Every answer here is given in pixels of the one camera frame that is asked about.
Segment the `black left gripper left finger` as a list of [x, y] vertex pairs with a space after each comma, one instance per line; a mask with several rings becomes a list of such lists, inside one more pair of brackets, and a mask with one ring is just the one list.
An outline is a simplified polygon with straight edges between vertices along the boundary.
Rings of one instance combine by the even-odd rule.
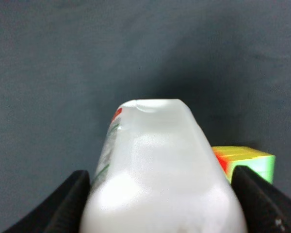
[[34, 210], [6, 233], [77, 233], [90, 191], [86, 170], [74, 171]]

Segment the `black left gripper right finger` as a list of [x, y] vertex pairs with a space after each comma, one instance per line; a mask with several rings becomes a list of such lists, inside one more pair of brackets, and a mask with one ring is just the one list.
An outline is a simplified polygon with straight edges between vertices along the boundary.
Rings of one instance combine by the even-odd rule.
[[291, 199], [248, 166], [236, 166], [231, 186], [250, 233], [291, 233]]

